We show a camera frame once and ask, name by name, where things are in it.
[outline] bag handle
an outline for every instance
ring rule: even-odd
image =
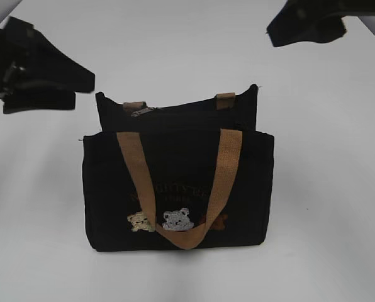
[[[187,250],[197,247],[203,241],[210,226],[229,199],[238,171],[242,148],[242,132],[221,129],[213,188],[208,202],[206,221],[185,232],[168,231],[156,223],[154,188],[150,171],[145,161],[140,134],[137,132],[119,132],[117,137],[126,166],[136,187],[140,206],[150,224],[155,226],[155,230],[158,233],[181,249]]]

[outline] white bear patch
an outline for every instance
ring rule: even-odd
[[[182,208],[179,211],[165,212],[165,222],[162,224],[164,230],[167,231],[187,231],[190,230],[194,223],[190,221],[189,209]]]
[[[155,231],[150,222],[148,222],[147,216],[145,216],[143,212],[137,212],[135,214],[127,216],[127,221],[129,221],[133,225],[133,232],[137,232],[138,230],[149,232]]]

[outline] tan handle strap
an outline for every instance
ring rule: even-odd
[[[215,96],[217,110],[232,108],[235,105],[235,93],[219,93]]]
[[[123,103],[123,111],[126,113],[132,113],[147,107],[146,102],[133,102],[133,103]]]
[[[140,134],[117,133],[119,146],[135,184],[142,211],[155,230],[181,249],[193,249],[204,239],[210,226],[227,204],[238,171],[242,132],[221,129],[213,188],[207,207],[206,222],[185,232],[164,230],[155,221],[155,194],[145,161]]]

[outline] leather tab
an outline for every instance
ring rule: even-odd
[[[235,105],[235,93],[219,93],[215,96],[217,110],[232,108]]]
[[[146,102],[123,103],[123,111],[126,113],[132,113],[146,107]]]

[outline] embroidered bear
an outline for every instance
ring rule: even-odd
[[[145,216],[143,212],[137,212],[135,214],[127,216],[127,221],[132,224],[133,232],[137,232],[138,230],[149,232],[155,231],[150,222],[148,222],[147,216]]]
[[[224,231],[224,229],[225,229],[225,220],[227,220],[227,218],[228,218],[227,214],[219,214],[217,216],[217,218],[215,218],[213,224],[211,225],[210,230]],[[206,216],[203,216],[200,219],[199,224],[202,224],[204,222],[206,222]]]
[[[165,222],[162,227],[167,231],[187,231],[190,230],[194,223],[190,221],[189,209],[182,208],[179,211],[165,212]]]

